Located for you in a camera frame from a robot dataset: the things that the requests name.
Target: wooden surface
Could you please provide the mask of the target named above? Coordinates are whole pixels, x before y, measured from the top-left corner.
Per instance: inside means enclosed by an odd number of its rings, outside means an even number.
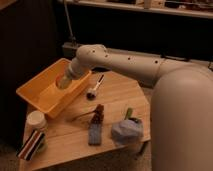
[[[114,72],[105,72],[104,75],[103,83],[94,101],[86,99],[87,89],[85,89],[54,120],[48,119],[47,149],[36,154],[30,162],[21,160],[20,170],[36,170],[116,149],[110,138],[111,124],[124,119],[128,107],[133,108],[134,117],[142,119],[144,127],[142,141],[150,139],[149,103],[138,83]],[[100,73],[93,74],[89,87],[94,87],[100,76]],[[97,104],[104,105],[102,144],[101,146],[89,146],[88,123],[93,114],[75,121],[72,119],[94,110]],[[30,133],[30,128],[26,126],[25,140]]]
[[[0,0],[0,10],[6,8],[8,5],[16,2],[17,0]]]

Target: gray object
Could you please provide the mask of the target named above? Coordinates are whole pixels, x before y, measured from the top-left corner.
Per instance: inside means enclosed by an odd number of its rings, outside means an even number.
[[[137,123],[129,119],[114,123],[111,135],[116,146],[139,142],[143,136],[142,123]]]
[[[89,145],[101,145],[101,124],[91,124],[89,127]]]

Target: white cup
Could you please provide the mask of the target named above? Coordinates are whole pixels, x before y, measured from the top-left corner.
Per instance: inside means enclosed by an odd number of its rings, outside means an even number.
[[[28,114],[27,116],[27,124],[31,126],[33,129],[44,129],[47,126],[47,121],[44,113],[39,110],[35,110]]]

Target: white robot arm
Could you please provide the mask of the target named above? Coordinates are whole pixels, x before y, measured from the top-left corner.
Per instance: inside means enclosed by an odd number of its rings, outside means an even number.
[[[154,88],[151,100],[153,171],[213,170],[213,76],[190,62],[108,53],[84,45],[59,88],[88,70],[103,67]]]

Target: yellow item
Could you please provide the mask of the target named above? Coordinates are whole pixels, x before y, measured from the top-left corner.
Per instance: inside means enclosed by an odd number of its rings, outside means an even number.
[[[91,72],[73,80],[67,89],[55,85],[58,75],[64,72],[70,60],[61,58],[31,80],[20,86],[16,93],[50,118],[55,118],[88,85]]]

